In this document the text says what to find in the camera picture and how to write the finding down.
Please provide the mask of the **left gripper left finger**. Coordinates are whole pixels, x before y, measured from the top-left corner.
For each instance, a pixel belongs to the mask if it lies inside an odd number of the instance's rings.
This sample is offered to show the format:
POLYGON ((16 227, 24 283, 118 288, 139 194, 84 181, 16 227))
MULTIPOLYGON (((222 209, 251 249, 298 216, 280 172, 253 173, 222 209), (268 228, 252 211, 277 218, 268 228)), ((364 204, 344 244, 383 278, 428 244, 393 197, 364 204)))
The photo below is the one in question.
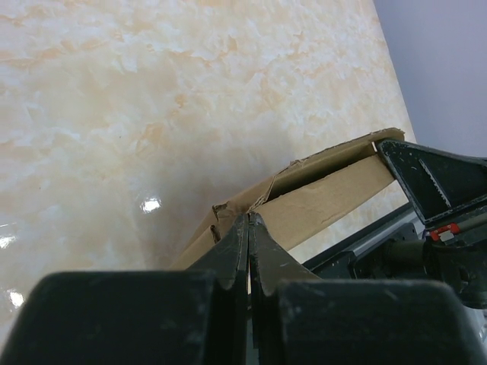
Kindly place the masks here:
POLYGON ((243 364, 249 219, 183 271, 73 271, 31 292, 3 364, 243 364))

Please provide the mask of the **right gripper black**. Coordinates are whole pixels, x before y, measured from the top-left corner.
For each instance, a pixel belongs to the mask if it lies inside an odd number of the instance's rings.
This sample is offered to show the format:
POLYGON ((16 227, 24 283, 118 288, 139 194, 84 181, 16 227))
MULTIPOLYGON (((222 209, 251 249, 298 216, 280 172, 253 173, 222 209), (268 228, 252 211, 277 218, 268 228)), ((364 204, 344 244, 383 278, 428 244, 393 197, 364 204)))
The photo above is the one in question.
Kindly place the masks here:
POLYGON ((377 154, 425 225, 429 251, 486 244, 486 159, 394 139, 377 154))

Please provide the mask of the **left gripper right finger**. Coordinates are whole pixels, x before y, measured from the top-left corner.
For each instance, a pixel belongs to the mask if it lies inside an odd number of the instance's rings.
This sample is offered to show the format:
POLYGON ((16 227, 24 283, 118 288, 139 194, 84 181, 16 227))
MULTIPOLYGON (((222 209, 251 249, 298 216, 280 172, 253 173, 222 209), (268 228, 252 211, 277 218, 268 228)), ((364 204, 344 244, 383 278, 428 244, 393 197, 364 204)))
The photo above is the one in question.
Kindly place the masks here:
POLYGON ((253 340, 262 364, 484 364, 454 292, 436 281, 322 279, 249 217, 253 340))

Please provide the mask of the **brown cardboard box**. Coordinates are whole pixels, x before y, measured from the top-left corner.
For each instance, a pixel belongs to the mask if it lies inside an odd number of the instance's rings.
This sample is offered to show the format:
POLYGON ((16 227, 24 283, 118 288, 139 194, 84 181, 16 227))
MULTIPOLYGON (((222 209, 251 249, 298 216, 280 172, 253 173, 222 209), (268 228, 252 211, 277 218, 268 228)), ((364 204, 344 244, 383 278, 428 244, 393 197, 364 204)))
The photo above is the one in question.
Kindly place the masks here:
POLYGON ((282 248, 302 244, 373 198, 393 182, 375 144, 403 141, 397 128, 382 129, 301 160, 262 182, 213 205, 172 268, 183 270, 206 254, 230 230, 237 216, 260 214, 282 248))

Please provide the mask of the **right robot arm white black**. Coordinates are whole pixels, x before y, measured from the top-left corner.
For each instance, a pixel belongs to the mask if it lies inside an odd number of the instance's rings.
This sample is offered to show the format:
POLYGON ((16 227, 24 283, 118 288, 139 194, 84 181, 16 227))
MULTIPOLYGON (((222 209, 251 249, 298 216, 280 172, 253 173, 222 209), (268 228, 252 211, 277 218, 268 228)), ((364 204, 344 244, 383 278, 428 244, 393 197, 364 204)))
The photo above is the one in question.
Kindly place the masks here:
POLYGON ((424 227, 355 253, 355 278, 435 279, 486 308, 486 160, 384 139, 377 152, 424 227))

